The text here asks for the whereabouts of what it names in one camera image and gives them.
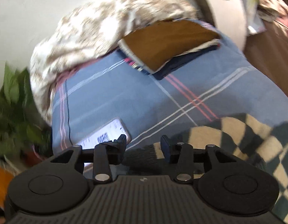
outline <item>brown surface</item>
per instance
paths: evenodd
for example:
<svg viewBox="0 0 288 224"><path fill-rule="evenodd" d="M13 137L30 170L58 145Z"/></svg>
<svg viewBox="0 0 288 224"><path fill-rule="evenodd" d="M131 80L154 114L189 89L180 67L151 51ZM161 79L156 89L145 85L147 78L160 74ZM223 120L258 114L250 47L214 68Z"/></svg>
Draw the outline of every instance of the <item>brown surface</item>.
<svg viewBox="0 0 288 224"><path fill-rule="evenodd" d="M218 33L189 20L160 21L123 37L129 49L151 70L169 59L213 39Z"/></svg>
<svg viewBox="0 0 288 224"><path fill-rule="evenodd" d="M264 21L266 32L247 38L247 60L288 96L288 38L275 23Z"/></svg>

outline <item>red stripe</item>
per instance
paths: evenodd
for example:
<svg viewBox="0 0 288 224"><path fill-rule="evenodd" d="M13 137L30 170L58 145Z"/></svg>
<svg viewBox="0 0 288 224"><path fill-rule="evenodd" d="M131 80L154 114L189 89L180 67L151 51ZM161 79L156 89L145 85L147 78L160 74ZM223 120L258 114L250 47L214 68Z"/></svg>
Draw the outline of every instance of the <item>red stripe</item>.
<svg viewBox="0 0 288 224"><path fill-rule="evenodd" d="M196 105L196 103L193 102L192 99L180 87L178 87L175 82L168 77L165 77L165 79L167 79L168 82L170 82L180 93L182 93L183 96L185 96L207 119L209 119L209 121L212 121L211 118L209 118L209 116L198 105Z"/></svg>
<svg viewBox="0 0 288 224"><path fill-rule="evenodd" d="M203 102L201 101L191 90L189 90L181 81L179 81L176 77L174 77L173 75L169 74L169 76L175 81L177 82L181 87L183 87L186 91L188 91L193 97L194 99L198 100L203 106L204 108L206 108L206 110L212 114L213 117L215 117L216 119L218 119L218 117L215 115L214 112L211 111L210 108L208 108L208 106Z"/></svg>

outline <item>qr code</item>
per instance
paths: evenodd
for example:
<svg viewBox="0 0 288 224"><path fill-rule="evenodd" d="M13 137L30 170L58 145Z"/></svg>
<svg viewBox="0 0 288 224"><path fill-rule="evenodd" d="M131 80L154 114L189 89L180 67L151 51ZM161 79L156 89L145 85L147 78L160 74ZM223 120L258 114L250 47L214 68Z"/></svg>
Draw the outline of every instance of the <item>qr code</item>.
<svg viewBox="0 0 288 224"><path fill-rule="evenodd" d="M108 136L108 133L103 133L101 136L99 136L97 138L97 141L98 143L103 143L103 142L106 142L106 141L109 141L109 136Z"/></svg>

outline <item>bed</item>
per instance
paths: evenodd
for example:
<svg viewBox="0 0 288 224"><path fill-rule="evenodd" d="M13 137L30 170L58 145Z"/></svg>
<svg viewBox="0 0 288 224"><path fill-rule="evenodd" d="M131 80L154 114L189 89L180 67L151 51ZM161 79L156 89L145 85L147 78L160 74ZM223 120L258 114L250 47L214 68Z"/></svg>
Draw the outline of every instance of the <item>bed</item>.
<svg viewBox="0 0 288 224"><path fill-rule="evenodd" d="M160 81L133 69L114 51L56 90L53 151L78 143L116 117L131 135L129 150L236 113L272 127L288 120L288 98L226 36L219 49Z"/></svg>

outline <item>potted plant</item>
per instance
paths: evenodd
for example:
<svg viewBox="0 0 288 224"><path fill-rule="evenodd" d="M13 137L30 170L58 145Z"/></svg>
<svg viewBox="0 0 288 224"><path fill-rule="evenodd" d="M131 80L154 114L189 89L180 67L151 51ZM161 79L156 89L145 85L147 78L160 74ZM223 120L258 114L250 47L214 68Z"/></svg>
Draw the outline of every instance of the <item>potted plant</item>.
<svg viewBox="0 0 288 224"><path fill-rule="evenodd" d="M51 129L36 109L28 70L13 72L6 64L0 90L0 157L33 165L41 161L35 148L51 155Z"/></svg>

